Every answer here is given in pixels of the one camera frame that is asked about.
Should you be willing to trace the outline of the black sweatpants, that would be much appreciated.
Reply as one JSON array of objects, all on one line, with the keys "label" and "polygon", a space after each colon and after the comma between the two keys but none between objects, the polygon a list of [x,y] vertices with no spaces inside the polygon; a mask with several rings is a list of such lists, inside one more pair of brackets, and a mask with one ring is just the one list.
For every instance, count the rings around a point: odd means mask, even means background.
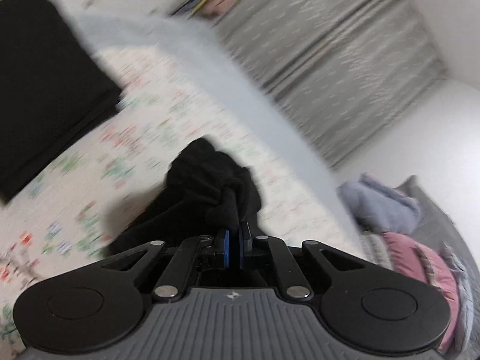
[{"label": "black sweatpants", "polygon": [[107,247],[118,254],[152,241],[179,246],[186,238],[224,236],[248,224],[254,236],[260,193],[250,170],[201,137],[172,161],[160,194]]}]

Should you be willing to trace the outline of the blue crumpled quilt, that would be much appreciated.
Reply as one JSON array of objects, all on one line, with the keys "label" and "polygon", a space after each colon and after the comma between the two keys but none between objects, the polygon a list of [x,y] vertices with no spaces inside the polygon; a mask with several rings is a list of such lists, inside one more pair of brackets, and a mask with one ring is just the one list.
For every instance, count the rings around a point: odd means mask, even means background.
[{"label": "blue crumpled quilt", "polygon": [[418,201],[364,173],[337,189],[346,209],[365,230],[411,234],[422,219]]}]

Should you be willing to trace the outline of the floral bed sheet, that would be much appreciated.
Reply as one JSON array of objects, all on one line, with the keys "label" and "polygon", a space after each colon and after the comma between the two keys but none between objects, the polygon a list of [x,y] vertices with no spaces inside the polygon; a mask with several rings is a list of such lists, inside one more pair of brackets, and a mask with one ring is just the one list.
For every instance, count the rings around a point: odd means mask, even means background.
[{"label": "floral bed sheet", "polygon": [[285,155],[198,86],[153,46],[98,53],[125,87],[117,116],[50,163],[1,207],[1,357],[24,345],[13,321],[17,297],[33,284],[99,260],[164,185],[171,162],[207,138],[248,167],[262,200],[259,225],[288,245],[316,239],[355,256],[355,232],[341,227]]}]

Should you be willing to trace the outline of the grey pillow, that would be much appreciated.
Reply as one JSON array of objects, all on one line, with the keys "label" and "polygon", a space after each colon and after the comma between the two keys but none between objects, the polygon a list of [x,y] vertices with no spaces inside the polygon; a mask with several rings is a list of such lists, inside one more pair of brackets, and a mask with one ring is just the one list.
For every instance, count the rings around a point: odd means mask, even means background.
[{"label": "grey pillow", "polygon": [[443,250],[443,245],[450,246],[457,257],[473,267],[473,256],[456,225],[422,189],[417,177],[411,175],[396,189],[417,200],[421,209],[421,219],[411,237],[438,253]]}]

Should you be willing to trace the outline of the grey bed blanket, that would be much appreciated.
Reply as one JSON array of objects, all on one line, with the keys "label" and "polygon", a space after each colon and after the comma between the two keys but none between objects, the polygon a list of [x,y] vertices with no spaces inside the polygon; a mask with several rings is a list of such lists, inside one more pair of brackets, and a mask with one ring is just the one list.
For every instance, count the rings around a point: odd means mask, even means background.
[{"label": "grey bed blanket", "polygon": [[194,83],[214,96],[292,166],[347,234],[358,235],[354,221],[338,198],[333,172],[229,57],[209,24],[195,19],[133,18],[102,13],[74,14],[72,23],[92,50],[154,46],[172,55]]}]

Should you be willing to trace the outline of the grey star curtain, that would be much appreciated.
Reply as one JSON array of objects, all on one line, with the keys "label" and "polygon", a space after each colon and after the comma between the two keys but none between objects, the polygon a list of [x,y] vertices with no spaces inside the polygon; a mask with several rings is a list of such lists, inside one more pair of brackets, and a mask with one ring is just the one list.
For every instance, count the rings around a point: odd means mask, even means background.
[{"label": "grey star curtain", "polygon": [[331,167],[445,76],[410,0],[240,0],[217,33]]}]

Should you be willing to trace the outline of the folded black garment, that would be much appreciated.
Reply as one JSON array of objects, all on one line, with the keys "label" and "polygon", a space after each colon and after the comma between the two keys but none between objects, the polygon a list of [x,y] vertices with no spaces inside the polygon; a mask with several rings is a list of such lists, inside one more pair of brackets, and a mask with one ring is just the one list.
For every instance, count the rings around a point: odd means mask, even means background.
[{"label": "folded black garment", "polygon": [[49,0],[1,0],[1,201],[117,113],[122,89]]}]

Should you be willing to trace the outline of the dark items by wall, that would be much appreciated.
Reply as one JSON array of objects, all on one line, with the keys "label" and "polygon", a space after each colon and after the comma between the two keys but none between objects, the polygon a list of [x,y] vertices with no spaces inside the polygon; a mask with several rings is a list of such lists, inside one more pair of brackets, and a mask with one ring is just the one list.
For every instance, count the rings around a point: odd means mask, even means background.
[{"label": "dark items by wall", "polygon": [[170,16],[182,16],[191,14],[195,8],[202,2],[203,0],[187,0],[186,2],[182,3],[179,7],[173,10],[169,15]]}]

